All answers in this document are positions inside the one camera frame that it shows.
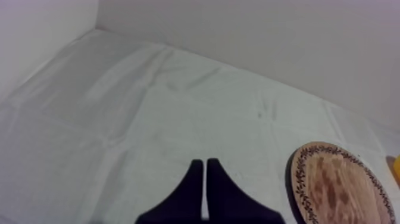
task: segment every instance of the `yellow object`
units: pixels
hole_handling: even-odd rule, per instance
[[[400,155],[397,156],[395,163],[393,164],[393,170],[395,170],[397,177],[400,179]]]

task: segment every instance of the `round wooden board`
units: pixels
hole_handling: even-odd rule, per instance
[[[295,201],[309,224],[395,224],[389,197],[356,156],[325,142],[299,148],[292,160]]]

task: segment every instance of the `wrinkled white cloth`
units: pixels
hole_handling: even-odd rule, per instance
[[[400,154],[399,133],[266,77],[95,30],[0,104],[0,223],[133,223],[191,159],[210,157],[295,223],[285,166],[310,141],[358,155],[400,219],[385,158]]]

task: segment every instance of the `leaf pattern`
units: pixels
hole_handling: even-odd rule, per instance
[[[300,148],[301,150],[300,156],[296,161],[296,191],[295,193],[299,195],[301,205],[304,207],[305,211],[308,214],[308,220],[312,224],[319,224],[317,215],[314,213],[313,208],[311,207],[311,202],[309,196],[307,196],[305,192],[305,162],[308,158],[312,157],[314,154],[317,153],[329,153],[333,155],[341,155],[344,159],[349,160],[351,163],[355,163],[361,166],[367,176],[372,181],[373,185],[379,191],[379,194],[383,198],[383,204],[387,208],[387,213],[390,217],[390,222],[388,224],[395,224],[395,212],[392,208],[392,205],[388,199],[388,195],[386,194],[385,190],[383,189],[382,185],[378,181],[378,179],[374,176],[372,171],[368,169],[358,158],[356,158],[351,153],[340,149],[339,147],[326,147],[326,146],[310,146],[306,148]]]

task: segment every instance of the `white fabric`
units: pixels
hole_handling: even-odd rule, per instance
[[[0,127],[0,223],[133,223],[191,159],[210,157],[295,223],[285,166],[310,141],[359,155],[400,211],[385,158],[400,154],[399,133],[257,74],[106,32],[16,90]]]

